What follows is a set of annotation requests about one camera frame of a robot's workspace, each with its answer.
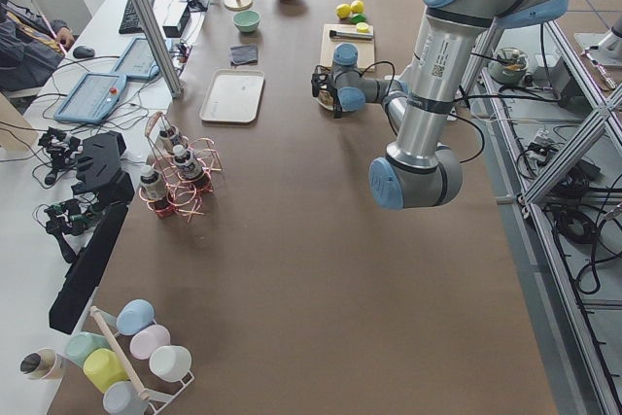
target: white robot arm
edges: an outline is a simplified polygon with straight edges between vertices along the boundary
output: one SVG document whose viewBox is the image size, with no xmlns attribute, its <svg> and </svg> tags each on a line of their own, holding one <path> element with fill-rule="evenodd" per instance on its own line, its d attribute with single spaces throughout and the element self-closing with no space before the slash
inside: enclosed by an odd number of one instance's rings
<svg viewBox="0 0 622 415">
<path fill-rule="evenodd" d="M 397 140 L 371 162 L 369 184 L 376 202 L 388 209 L 429 207 L 460 191 L 462 169 L 439 142 L 456 101 L 477 36 L 493 23 L 503 29 L 543 23 L 561 16 L 569 0 L 423 0 L 422 21 L 409 83 L 363 78 L 351 44 L 334 53 L 326 79 L 337 107 L 356 111 L 380 102 Z"/>
</svg>

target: yellow cup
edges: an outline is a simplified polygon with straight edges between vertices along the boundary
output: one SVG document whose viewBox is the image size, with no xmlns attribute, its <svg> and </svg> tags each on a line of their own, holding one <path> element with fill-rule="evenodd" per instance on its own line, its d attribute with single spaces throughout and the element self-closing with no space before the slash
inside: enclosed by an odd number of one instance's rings
<svg viewBox="0 0 622 415">
<path fill-rule="evenodd" d="M 97 349 L 91 353 L 85 360 L 83 372 L 102 394 L 113 384 L 129 379 L 119 357 L 110 349 Z"/>
</svg>

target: folded cloth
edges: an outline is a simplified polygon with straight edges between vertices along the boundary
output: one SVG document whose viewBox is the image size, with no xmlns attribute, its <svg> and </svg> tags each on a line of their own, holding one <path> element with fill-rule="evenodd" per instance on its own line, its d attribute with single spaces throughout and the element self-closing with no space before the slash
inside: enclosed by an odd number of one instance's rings
<svg viewBox="0 0 622 415">
<path fill-rule="evenodd" d="M 231 65 L 243 65 L 245 63 L 257 63 L 259 52 L 256 44 L 247 46 L 233 46 L 230 50 Z"/>
</svg>

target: white desk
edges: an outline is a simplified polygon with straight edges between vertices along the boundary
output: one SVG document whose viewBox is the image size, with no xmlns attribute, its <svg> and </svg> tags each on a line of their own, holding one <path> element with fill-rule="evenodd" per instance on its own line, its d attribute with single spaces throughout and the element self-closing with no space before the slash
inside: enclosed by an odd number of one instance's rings
<svg viewBox="0 0 622 415">
<path fill-rule="evenodd" d="M 168 6 L 177 0 L 155 0 L 155 16 L 158 21 L 166 18 Z M 119 24 L 126 0 L 106 0 L 92 21 L 78 39 L 76 46 L 85 45 L 95 49 L 96 55 L 120 55 L 133 35 L 118 34 Z M 192 14 L 186 29 L 186 41 L 193 42 L 203 20 L 202 14 Z M 96 59 L 84 62 L 93 72 L 109 72 L 115 63 L 113 58 Z M 70 65 L 58 70 L 53 79 L 43 87 L 41 94 L 49 92 L 68 93 L 73 85 L 86 72 L 81 65 Z M 124 99 L 132 96 L 140 84 L 130 84 Z M 48 126 L 69 129 L 43 117 L 50 117 L 61 99 L 43 97 L 35 101 L 26 111 L 25 117 L 35 128 Z M 163 79 L 140 92 L 140 103 L 152 114 L 156 110 L 165 111 L 171 103 L 171 96 Z M 123 155 L 131 161 L 144 161 L 149 154 L 149 144 L 143 136 L 145 120 L 128 130 L 117 130 L 123 134 L 127 152 Z M 85 139 L 89 133 L 80 133 Z M 7 153 L 0 149 L 0 159 L 31 156 L 27 153 Z M 71 186 L 77 183 L 74 172 L 68 173 L 49 190 L 43 190 L 32 178 L 32 169 L 41 162 L 36 158 L 27 161 L 0 164 L 0 191 L 2 196 L 2 215 L 0 216 L 0 245 L 2 270 L 0 275 L 0 300 L 4 321 L 0 336 L 0 389 L 2 413 L 19 415 L 41 415 L 46 413 L 58 388 L 58 381 L 29 381 L 19 373 L 23 357 L 38 349 L 49 347 L 63 352 L 69 336 L 50 329 L 48 311 L 65 280 L 69 265 L 60 255 L 56 241 L 35 223 L 32 214 L 39 204 L 52 204 L 72 197 Z M 124 170 L 132 175 L 137 187 L 138 165 L 125 164 Z M 45 177 L 46 168 L 38 171 L 40 179 Z M 86 240 L 68 237 L 67 240 L 77 250 Z"/>
</svg>

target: blue cup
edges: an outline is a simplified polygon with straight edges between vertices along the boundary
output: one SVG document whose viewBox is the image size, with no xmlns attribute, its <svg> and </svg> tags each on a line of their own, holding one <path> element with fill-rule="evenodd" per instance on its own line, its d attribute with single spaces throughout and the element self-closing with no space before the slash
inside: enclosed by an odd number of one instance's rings
<svg viewBox="0 0 622 415">
<path fill-rule="evenodd" d="M 141 298 L 127 303 L 117 317 L 117 329 L 123 335 L 134 335 L 154 322 L 156 312 Z"/>
<path fill-rule="evenodd" d="M 106 337 L 92 332 L 78 332 L 65 347 L 65 357 L 82 368 L 86 358 L 97 349 L 110 349 Z"/>
<path fill-rule="evenodd" d="M 141 400 L 129 381 L 113 384 L 104 394 L 104 410 L 110 415 L 143 415 L 148 400 Z"/>
</svg>

